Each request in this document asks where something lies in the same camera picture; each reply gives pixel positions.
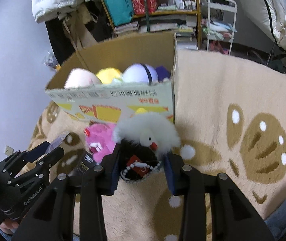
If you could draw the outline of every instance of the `red nose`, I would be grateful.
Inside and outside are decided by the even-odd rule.
[[[156,145],[156,143],[155,142],[153,142],[151,145],[150,145],[150,148],[151,148],[151,150],[157,150],[157,145]]]

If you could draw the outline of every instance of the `pink plush toy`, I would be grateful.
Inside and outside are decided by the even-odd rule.
[[[97,163],[101,163],[103,157],[113,153],[116,142],[112,140],[112,133],[115,126],[113,123],[95,123],[84,129],[86,145]]]

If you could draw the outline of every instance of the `blanket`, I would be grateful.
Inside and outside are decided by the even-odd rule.
[[[178,50],[177,60],[175,126],[182,145],[174,153],[202,173],[227,173],[267,218],[286,199],[286,75],[219,53]],[[51,181],[78,163],[87,125],[54,102],[40,116],[29,149],[65,131],[72,136],[62,144],[65,156],[51,168]],[[109,240],[178,240],[183,198],[171,195],[163,173],[139,184],[120,180],[115,195],[102,200]],[[206,212],[211,240],[208,196]]]

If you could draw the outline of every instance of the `cardboard box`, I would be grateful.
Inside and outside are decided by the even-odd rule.
[[[46,86],[46,93],[71,118],[80,121],[118,122],[129,118],[138,108],[159,112],[173,120],[172,82],[94,84],[64,89],[70,71],[83,68],[97,73],[114,67],[124,72],[134,63],[169,71],[175,64],[175,34],[171,32],[124,36],[107,40],[75,52]]]

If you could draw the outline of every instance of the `metal bolt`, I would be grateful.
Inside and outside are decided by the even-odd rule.
[[[101,166],[101,165],[96,165],[95,167],[94,167],[94,171],[95,172],[101,172],[103,170],[103,167]]]
[[[219,178],[222,179],[222,180],[227,180],[227,174],[225,174],[225,173],[220,173],[220,174],[219,174]]]
[[[59,180],[64,180],[64,179],[66,178],[66,174],[61,173],[61,174],[59,174],[59,175],[57,176],[57,178],[58,178]]]
[[[190,165],[184,165],[184,166],[182,167],[182,169],[183,169],[184,171],[191,171],[191,170],[192,170],[192,167],[191,167]]]

